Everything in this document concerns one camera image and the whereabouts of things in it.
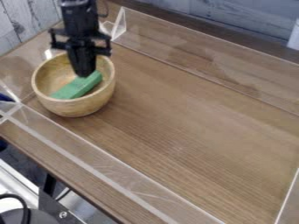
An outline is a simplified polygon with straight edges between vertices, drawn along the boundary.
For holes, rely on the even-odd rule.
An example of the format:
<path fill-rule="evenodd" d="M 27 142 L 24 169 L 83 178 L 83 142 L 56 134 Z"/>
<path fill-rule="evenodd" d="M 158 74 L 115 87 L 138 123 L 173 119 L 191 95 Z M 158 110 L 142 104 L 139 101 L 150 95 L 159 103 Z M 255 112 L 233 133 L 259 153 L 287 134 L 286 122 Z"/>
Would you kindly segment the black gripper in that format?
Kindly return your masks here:
<path fill-rule="evenodd" d="M 51 28 L 51 47 L 67 50 L 70 63 L 78 76 L 90 76 L 96 69 L 96 54 L 111 55 L 111 36 L 99 30 L 99 19 L 108 16 L 108 3 L 104 3 L 106 13 L 100 14 L 96 0 L 59 1 L 64 28 Z M 67 37 L 72 44 L 60 42 L 56 36 Z M 82 48 L 83 72 L 80 65 Z"/>

